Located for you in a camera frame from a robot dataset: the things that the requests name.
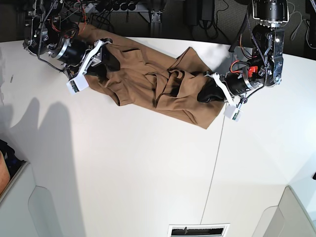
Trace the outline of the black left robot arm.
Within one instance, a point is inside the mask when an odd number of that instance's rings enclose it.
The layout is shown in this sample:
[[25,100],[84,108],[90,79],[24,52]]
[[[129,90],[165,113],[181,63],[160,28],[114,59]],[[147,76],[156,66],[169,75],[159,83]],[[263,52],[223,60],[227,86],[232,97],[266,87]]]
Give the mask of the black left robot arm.
[[229,48],[242,47],[245,30],[252,41],[251,56],[247,61],[234,61],[226,74],[206,72],[207,83],[197,96],[201,103],[227,102],[240,108],[248,99],[264,87],[280,84],[283,68],[284,29],[289,21],[288,3],[285,0],[252,0],[245,17]]

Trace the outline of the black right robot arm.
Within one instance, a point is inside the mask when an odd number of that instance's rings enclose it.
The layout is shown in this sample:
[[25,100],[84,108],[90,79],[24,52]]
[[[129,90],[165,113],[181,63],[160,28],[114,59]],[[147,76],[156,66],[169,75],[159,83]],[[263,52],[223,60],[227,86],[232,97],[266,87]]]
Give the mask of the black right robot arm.
[[63,72],[68,79],[79,75],[105,78],[107,72],[120,70],[119,60],[108,50],[113,41],[104,38],[88,43],[78,38],[82,29],[78,23],[61,15],[63,0],[28,0],[24,4],[27,12],[25,27],[27,38],[23,47],[40,61],[48,54],[62,63],[55,70]]

